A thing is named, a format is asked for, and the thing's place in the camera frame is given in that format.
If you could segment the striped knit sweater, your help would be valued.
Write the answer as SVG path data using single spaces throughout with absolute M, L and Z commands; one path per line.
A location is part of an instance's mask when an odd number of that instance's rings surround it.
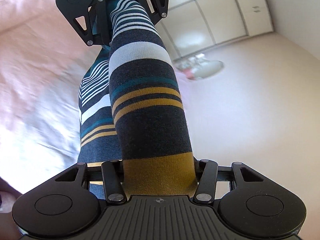
M 110 16 L 111 44 L 80 83 L 78 162 L 121 160 L 128 196 L 192 196 L 194 156 L 165 45 L 135 0 L 116 0 Z

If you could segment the pink bed sheet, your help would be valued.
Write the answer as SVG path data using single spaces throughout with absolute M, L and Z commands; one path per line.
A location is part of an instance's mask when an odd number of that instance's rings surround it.
M 55 0 L 1 0 L 1 178 L 18 192 L 78 161 L 78 91 L 100 51 Z

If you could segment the white wardrobe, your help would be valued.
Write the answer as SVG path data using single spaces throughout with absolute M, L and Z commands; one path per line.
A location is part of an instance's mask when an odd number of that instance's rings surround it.
M 273 31 L 266 0 L 169 0 L 156 28 L 172 60 Z

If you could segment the ceiling lamp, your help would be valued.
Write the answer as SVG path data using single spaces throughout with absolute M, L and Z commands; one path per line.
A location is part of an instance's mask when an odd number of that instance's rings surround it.
M 224 63 L 219 60 L 209 60 L 201 53 L 179 61 L 175 66 L 187 79 L 200 80 L 216 75 L 223 70 Z

